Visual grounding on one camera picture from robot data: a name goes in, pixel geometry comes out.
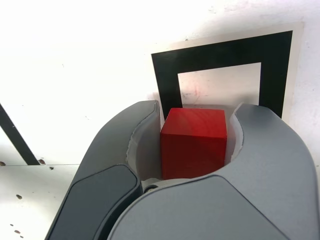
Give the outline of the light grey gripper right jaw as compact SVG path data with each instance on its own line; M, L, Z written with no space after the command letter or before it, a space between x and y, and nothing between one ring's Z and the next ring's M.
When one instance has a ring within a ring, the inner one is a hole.
M263 106L242 104L232 119L237 140L229 164L144 194L109 239L315 239L316 168L305 143Z

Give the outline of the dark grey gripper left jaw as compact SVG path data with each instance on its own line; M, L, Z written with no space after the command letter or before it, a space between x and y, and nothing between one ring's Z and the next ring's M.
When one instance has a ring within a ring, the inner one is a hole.
M160 105L137 102L109 120L87 149L46 235L105 240L123 211L162 177Z

